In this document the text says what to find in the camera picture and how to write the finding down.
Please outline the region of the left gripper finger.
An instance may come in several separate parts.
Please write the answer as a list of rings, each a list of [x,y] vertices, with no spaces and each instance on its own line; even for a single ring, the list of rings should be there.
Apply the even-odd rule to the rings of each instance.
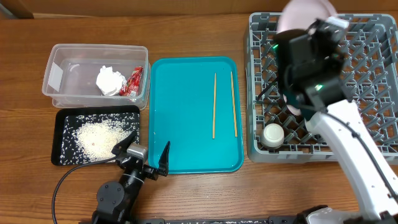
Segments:
[[[127,136],[126,138],[124,138],[122,141],[120,141],[119,143],[117,143],[116,145],[114,145],[114,147],[112,148],[112,153],[115,156],[118,156],[121,152],[126,152],[127,148],[134,143],[135,138],[137,136],[137,132],[136,131],[132,131],[131,134],[129,136]]]
[[[157,172],[159,175],[167,177],[169,174],[169,150],[170,150],[170,141],[167,142],[165,148],[159,159],[159,167]]]

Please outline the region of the white round plate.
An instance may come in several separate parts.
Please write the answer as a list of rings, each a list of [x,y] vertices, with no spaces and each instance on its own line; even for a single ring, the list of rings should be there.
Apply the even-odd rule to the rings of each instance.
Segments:
[[[277,25],[277,33],[291,29],[307,29],[317,19],[337,15],[328,0],[291,0],[283,9]]]

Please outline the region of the red snack wrapper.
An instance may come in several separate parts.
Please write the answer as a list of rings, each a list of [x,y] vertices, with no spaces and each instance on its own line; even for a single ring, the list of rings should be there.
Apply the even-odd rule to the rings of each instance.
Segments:
[[[121,96],[137,96],[143,70],[143,67],[136,67],[134,69],[127,82],[119,91]]]

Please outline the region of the white napkin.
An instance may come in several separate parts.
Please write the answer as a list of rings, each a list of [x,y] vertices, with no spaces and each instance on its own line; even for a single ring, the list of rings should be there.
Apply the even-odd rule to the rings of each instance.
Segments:
[[[104,96],[118,95],[121,88],[127,83],[125,76],[114,72],[112,67],[102,66],[96,78],[96,86]]]

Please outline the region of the pink bowl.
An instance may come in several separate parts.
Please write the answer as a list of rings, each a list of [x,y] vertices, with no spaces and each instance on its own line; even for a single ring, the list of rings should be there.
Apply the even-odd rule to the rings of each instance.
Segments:
[[[295,115],[295,116],[300,116],[300,115],[301,115],[301,110],[295,108],[295,107],[292,106],[292,105],[289,105],[289,104],[288,104],[288,101],[287,101],[287,97],[286,97],[285,95],[283,95],[283,98],[284,98],[284,103],[286,104],[288,110],[289,110],[293,115]]]

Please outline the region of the white plastic cup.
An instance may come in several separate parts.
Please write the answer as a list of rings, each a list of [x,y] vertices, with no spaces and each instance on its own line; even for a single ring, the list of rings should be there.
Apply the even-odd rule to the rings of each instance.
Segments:
[[[265,126],[260,135],[261,144],[268,149],[277,149],[284,142],[284,130],[279,124]]]

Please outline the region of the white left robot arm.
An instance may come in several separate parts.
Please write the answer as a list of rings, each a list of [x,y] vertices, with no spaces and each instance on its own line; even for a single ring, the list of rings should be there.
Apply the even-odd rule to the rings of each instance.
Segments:
[[[112,148],[114,160],[124,172],[118,181],[106,182],[97,191],[92,223],[136,223],[131,210],[144,181],[168,175],[170,142],[165,145],[158,167],[151,167],[146,164],[147,148],[134,143],[135,137],[131,133]]]

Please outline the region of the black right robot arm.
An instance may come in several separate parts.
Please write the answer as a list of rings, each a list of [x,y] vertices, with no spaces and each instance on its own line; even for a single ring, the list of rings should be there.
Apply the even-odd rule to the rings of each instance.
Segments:
[[[397,222],[397,176],[340,77],[345,56],[338,45],[347,28],[346,21],[329,17],[306,29],[278,30],[274,37],[280,94],[300,111],[307,131],[333,151],[359,205],[357,213],[319,205],[299,213],[297,223]]]

